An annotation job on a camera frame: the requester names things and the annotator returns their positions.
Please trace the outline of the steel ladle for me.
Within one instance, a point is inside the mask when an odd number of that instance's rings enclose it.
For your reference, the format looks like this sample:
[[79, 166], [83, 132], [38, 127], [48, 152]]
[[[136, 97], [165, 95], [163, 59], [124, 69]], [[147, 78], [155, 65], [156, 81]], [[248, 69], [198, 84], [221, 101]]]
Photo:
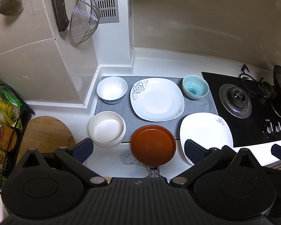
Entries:
[[22, 0], [0, 0], [0, 14], [16, 16], [23, 10]]

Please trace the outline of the cream round bowl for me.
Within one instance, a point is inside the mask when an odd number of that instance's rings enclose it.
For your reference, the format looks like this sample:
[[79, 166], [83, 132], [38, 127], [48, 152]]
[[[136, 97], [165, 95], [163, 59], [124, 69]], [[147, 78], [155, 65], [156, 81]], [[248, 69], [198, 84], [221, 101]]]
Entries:
[[90, 120], [88, 129], [95, 144], [110, 147], [121, 143], [126, 133], [126, 123], [118, 113], [103, 111]]

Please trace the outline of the metal mesh strainer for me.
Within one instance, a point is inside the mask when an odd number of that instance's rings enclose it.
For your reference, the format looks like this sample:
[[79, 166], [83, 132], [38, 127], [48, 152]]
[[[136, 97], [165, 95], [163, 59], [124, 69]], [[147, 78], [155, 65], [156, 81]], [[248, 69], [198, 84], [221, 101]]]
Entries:
[[100, 21], [99, 8], [95, 0], [77, 0], [70, 19], [70, 38], [79, 45], [91, 38]]

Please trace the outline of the teal spiral ceramic bowl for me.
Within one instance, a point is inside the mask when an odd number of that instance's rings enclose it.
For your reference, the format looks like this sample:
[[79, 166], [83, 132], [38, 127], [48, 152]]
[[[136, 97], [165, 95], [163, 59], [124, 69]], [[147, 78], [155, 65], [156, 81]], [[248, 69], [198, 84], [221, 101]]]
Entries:
[[208, 83], [197, 75], [187, 75], [183, 78], [182, 88], [184, 94], [193, 100], [199, 100], [209, 93]]

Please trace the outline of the black gas stove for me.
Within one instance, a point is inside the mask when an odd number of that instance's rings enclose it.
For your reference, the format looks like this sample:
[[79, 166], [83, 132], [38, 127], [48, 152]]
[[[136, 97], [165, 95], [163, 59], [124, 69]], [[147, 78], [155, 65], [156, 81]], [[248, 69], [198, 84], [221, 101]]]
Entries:
[[281, 140], [281, 97], [243, 65], [237, 77], [203, 72], [218, 115], [228, 124], [234, 147]]

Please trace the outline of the brown round plate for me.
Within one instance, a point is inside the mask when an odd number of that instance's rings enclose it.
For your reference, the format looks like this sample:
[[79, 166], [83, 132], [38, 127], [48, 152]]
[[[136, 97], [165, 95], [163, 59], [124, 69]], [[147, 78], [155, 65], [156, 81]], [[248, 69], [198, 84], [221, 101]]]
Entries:
[[175, 155], [176, 140], [173, 134], [159, 125], [146, 125], [131, 137], [132, 154], [147, 166], [161, 166]]

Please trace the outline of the white printed cloth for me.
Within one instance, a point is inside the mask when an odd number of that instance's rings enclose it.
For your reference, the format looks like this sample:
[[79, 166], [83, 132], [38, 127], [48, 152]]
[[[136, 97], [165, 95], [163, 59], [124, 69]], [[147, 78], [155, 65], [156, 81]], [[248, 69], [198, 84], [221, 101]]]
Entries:
[[112, 147], [94, 145], [94, 151], [86, 160], [85, 166], [104, 177], [120, 178], [159, 178], [171, 180], [192, 167], [186, 160], [180, 141], [176, 141], [174, 157], [165, 165], [148, 166], [135, 158], [130, 143], [120, 143]]

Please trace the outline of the white square plate blue flower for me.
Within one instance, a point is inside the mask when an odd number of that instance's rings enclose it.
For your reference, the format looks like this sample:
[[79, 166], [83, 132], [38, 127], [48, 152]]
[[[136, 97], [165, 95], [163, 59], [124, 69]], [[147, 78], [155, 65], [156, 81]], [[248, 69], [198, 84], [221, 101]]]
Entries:
[[180, 126], [182, 150], [185, 142], [191, 139], [205, 149], [222, 148], [227, 145], [233, 148], [233, 138], [226, 121], [213, 113], [200, 112], [186, 116]]

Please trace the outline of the large white floral square plate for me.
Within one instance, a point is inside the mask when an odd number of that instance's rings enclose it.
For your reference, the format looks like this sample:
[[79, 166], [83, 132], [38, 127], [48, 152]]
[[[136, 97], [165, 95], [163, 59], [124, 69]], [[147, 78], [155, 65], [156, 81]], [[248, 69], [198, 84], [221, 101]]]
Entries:
[[165, 78], [146, 78], [134, 83], [130, 102], [138, 117], [152, 122], [173, 120], [185, 109], [180, 88]]

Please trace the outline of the cooking oil bottle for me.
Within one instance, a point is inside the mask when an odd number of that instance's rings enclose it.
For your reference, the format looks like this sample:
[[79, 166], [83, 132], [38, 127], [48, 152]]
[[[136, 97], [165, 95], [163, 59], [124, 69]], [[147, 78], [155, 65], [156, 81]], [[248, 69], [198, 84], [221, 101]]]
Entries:
[[5, 151], [13, 150], [16, 144], [16, 134], [13, 129], [0, 120], [0, 148]]

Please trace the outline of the grey wall vent grille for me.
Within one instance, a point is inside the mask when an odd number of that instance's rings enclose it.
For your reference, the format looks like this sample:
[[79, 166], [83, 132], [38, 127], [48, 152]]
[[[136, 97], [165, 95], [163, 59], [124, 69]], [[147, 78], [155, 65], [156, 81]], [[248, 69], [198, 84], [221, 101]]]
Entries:
[[95, 0], [100, 14], [99, 23], [118, 23], [118, 0]]

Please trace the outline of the white bowl blue pattern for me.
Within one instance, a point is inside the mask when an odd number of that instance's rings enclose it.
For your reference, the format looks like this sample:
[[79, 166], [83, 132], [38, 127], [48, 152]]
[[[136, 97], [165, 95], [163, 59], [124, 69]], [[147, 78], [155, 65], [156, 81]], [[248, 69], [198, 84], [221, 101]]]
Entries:
[[97, 95], [107, 104], [117, 104], [128, 91], [127, 82], [121, 77], [107, 77], [102, 79], [97, 88]]

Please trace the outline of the grey drying mat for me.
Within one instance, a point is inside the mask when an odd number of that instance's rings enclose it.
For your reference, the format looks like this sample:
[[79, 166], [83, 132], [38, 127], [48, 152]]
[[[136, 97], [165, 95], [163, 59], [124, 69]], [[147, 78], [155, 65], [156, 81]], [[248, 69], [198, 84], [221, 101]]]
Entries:
[[197, 112], [209, 112], [215, 115], [218, 114], [213, 97], [211, 93], [208, 93], [206, 97], [200, 100], [189, 99], [186, 95], [184, 96], [185, 108], [184, 112], [177, 118], [164, 122], [150, 122], [139, 118], [130, 102], [130, 91], [134, 83], [139, 80], [145, 79], [145, 76], [124, 76], [123, 79], [128, 84], [128, 91], [124, 98], [117, 104], [107, 104], [102, 99], [98, 99], [97, 106], [95, 109], [95, 114], [103, 111], [113, 111], [118, 113], [126, 123], [126, 133], [123, 141], [129, 141], [133, 133], [145, 125], [160, 125], [167, 128], [173, 136], [178, 139], [180, 137], [180, 126], [183, 118], [192, 113]]

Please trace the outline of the yellow green snack packet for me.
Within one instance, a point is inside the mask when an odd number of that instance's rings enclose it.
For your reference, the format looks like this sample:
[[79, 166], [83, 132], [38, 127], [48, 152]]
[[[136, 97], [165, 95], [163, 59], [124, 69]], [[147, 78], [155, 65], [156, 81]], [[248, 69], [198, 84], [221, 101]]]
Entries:
[[0, 112], [3, 115], [4, 120], [11, 126], [16, 127], [22, 130], [22, 122], [21, 120], [18, 121], [16, 124], [19, 116], [20, 116], [20, 108], [15, 107], [12, 102], [6, 97], [6, 95], [2, 92], [0, 88]]

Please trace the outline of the round wooden cutting board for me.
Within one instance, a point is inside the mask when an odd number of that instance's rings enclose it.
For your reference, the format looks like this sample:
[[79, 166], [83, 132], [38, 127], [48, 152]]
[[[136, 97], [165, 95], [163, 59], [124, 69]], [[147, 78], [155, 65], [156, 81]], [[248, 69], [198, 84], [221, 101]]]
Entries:
[[75, 144], [71, 131], [62, 121], [51, 116], [39, 116], [28, 122], [17, 161], [32, 147], [41, 153], [50, 153], [60, 146], [71, 148]]

